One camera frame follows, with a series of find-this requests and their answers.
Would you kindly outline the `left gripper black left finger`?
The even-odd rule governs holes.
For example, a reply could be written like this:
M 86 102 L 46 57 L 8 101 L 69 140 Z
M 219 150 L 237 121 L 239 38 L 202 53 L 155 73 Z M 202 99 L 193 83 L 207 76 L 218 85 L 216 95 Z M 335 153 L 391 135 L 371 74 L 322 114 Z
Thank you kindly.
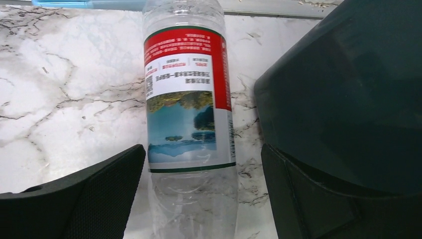
M 137 144 L 54 181 L 2 193 L 1 238 L 123 238 L 145 156 Z

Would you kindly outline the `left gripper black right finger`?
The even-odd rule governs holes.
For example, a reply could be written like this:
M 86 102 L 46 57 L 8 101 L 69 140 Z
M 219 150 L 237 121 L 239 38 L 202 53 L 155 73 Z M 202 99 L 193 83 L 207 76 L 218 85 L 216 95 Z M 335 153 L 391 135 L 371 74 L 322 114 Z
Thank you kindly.
M 263 171 L 280 239 L 419 239 L 422 195 L 362 187 L 264 144 Z

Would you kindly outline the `red label bottle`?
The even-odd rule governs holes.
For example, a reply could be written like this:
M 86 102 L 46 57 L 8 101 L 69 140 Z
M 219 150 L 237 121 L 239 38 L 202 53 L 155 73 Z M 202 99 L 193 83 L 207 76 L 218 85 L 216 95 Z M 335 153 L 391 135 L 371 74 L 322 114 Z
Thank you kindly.
M 148 196 L 157 239 L 232 239 L 238 176 L 222 7 L 149 0 Z

